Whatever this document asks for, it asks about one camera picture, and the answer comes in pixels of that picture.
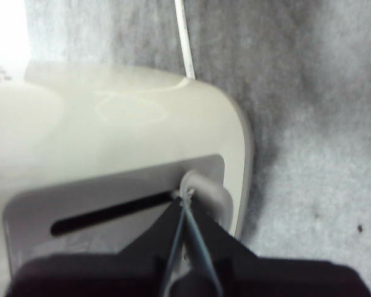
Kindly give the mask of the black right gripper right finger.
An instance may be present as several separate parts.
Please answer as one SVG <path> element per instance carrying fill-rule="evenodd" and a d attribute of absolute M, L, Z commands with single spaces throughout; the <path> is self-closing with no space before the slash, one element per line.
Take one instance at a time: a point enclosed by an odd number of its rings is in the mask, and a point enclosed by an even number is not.
<path fill-rule="evenodd" d="M 172 285 L 173 296 L 371 296 L 359 274 L 345 265 L 259 257 L 228 234 L 193 200 L 192 231 L 199 264 Z"/>

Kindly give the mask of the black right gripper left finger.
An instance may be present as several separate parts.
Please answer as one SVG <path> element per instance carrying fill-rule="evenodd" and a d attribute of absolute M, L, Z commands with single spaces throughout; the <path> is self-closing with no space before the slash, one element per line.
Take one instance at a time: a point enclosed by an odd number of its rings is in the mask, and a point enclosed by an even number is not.
<path fill-rule="evenodd" d="M 25 263 L 6 296 L 158 296 L 181 218 L 181 200 L 114 254 L 53 254 Z"/>

